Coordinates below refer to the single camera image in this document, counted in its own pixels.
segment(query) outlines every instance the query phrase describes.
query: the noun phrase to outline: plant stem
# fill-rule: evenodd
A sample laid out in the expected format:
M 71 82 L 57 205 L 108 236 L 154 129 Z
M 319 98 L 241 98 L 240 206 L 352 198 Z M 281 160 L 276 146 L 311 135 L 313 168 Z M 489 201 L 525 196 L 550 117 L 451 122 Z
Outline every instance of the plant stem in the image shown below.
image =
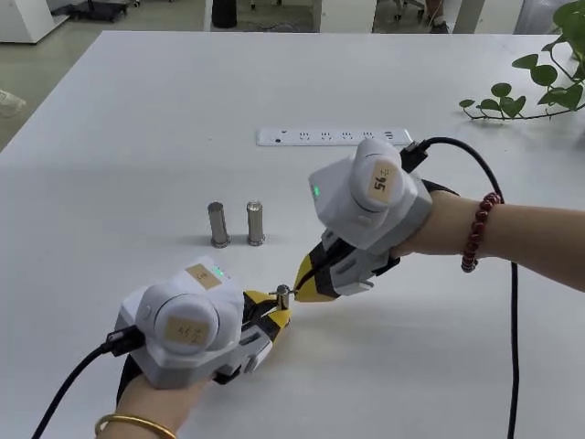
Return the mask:
M 548 111 L 547 111 L 547 113 L 546 113 L 546 114 L 539 114 L 539 115 L 537 115 L 537 116 L 528 116 L 528 117 L 526 117 L 526 116 L 523 116 L 523 115 L 521 115 L 521 114 L 520 114 L 520 117 L 521 117 L 523 120 L 525 120 L 525 121 L 528 121 L 528 120 L 530 120 L 530 119 L 540 119 L 540 118 L 543 118 L 543 117 L 552 117 L 552 116 L 557 116 L 557 115 L 559 115 L 559 114 L 564 114 L 564 113 L 566 113 L 566 112 L 578 112 L 579 110 L 582 110 L 583 108 L 585 108 L 585 102 L 584 102 L 582 105 L 580 105 L 579 107 L 577 107 L 575 110 L 563 110 L 563 111 L 561 111 L 561 112 L 548 112 Z M 469 116 L 469 118 L 470 118 L 472 121 L 476 121 L 476 120 L 478 120 L 478 119 L 484 119 L 484 120 L 496 120 L 496 121 L 511 121 L 512 119 L 515 119 L 515 118 L 512 118 L 512 117 L 505 117 L 505 118 L 502 118 L 502 117 L 488 116 L 488 115 L 487 115 L 487 114 L 485 114 L 484 112 L 482 112 L 482 113 L 484 114 L 483 116 L 472 116 L 472 115 L 471 115 L 471 114 L 469 114 L 468 112 L 465 112 L 465 113 L 466 113 L 466 114 Z
M 578 83 L 578 82 L 579 82 L 578 80 L 575 80 L 575 79 L 573 78 L 573 76 L 572 76 L 572 75 L 570 75 L 570 74 L 569 74 L 569 73 L 568 73 L 568 72 L 567 72 L 567 71 L 566 71 L 566 70 L 563 68 L 563 66 L 561 66 L 560 64 L 558 64 L 557 60 L 556 60 L 556 59 L 555 59 L 555 57 L 552 55 L 552 49 L 550 50 L 550 59 L 552 60 L 552 62 L 554 62 L 554 63 L 557 65 L 557 67 L 560 69 L 560 71 L 562 71 L 563 73 L 565 73 L 565 75 L 567 75 L 567 78 L 569 78 L 569 79 L 570 79 L 570 81 L 571 81 L 573 84 L 576 84 L 576 83 Z

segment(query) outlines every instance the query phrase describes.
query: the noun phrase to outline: red beaded bracelet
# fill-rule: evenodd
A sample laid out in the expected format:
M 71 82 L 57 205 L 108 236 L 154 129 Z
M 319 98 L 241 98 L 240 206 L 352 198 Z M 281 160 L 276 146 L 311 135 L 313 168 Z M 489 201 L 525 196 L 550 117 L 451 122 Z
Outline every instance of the red beaded bracelet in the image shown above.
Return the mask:
M 502 198 L 495 192 L 491 192 L 484 197 L 484 200 L 479 203 L 479 209 L 475 212 L 475 220 L 472 224 L 472 231 L 467 237 L 467 243 L 463 249 L 463 257 L 461 260 L 461 268 L 466 273 L 471 273 L 479 263 L 475 255 L 479 248 L 479 243 L 484 238 L 485 223 L 490 211 L 496 204 L 501 204 Z

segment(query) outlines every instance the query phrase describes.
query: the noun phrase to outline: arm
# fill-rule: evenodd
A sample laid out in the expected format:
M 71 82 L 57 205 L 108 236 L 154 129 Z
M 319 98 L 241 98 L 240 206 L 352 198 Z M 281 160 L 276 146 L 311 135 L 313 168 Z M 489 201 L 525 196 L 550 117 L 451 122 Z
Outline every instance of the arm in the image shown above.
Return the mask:
M 124 391 L 116 413 L 141 416 L 158 423 L 174 434 L 185 423 L 191 408 L 197 403 L 207 381 L 188 389 L 160 391 L 154 389 L 144 375 L 134 379 Z M 129 423 L 108 423 L 97 439 L 157 439 L 149 430 Z
M 479 201 L 446 192 L 432 194 L 433 211 L 422 228 L 396 249 L 461 254 Z M 480 244 L 482 257 L 497 257 L 585 292 L 585 212 L 495 206 Z

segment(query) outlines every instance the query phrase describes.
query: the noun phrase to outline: white power strip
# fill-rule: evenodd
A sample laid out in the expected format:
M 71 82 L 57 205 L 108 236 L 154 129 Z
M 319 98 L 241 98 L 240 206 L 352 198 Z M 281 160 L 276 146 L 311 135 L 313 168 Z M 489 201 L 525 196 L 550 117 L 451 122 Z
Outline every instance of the white power strip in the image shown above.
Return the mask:
M 258 130 L 258 146 L 357 146 L 364 139 L 378 139 L 395 146 L 408 146 L 412 138 L 402 128 L 369 129 L 277 129 Z

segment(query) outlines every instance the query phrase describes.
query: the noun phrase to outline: hand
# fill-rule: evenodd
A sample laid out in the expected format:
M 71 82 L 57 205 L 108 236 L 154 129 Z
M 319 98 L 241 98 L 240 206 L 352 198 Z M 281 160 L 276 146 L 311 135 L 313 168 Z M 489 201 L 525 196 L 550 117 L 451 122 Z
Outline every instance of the hand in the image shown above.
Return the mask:
M 444 191 L 432 192 L 431 198 L 431 214 L 414 235 L 393 249 L 394 257 L 462 253 L 479 202 Z
M 128 384 L 116 412 L 142 416 L 176 432 L 185 423 L 208 382 L 203 380 L 186 389 L 158 390 L 140 375 Z

